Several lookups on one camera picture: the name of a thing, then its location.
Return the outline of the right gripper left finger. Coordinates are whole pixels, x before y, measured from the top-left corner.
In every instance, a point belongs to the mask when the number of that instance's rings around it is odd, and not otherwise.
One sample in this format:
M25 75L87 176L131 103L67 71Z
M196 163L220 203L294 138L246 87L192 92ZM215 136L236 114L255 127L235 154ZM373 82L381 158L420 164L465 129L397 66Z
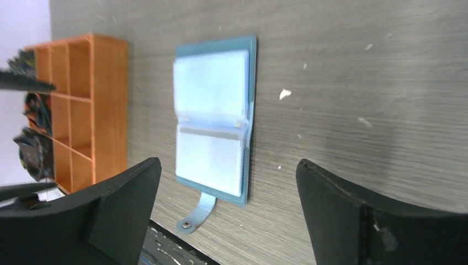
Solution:
M41 201L55 183L1 187L2 264L137 264L161 176L157 157L80 191Z

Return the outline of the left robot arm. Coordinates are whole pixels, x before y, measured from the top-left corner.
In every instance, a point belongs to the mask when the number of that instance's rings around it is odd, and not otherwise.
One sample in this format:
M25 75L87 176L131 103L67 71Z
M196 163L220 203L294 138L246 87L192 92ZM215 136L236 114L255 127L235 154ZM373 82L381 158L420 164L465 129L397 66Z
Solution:
M51 93L56 90L56 86L32 77L1 71L1 90Z

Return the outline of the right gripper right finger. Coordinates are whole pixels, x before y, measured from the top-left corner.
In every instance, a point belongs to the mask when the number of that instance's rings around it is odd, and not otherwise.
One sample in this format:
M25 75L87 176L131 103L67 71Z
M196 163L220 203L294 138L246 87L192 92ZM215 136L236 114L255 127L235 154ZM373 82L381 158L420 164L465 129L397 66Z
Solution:
M467 214L396 200L302 159L296 182L317 264L466 264Z

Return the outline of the blue card holder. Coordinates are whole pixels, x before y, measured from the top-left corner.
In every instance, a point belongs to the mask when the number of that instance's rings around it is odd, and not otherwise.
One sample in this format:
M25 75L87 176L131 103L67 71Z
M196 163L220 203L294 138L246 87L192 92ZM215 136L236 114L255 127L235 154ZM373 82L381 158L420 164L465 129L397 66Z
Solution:
M175 51L175 175L201 193L194 210L177 223L182 235L197 230L218 200L247 204L257 49L257 37L245 35Z

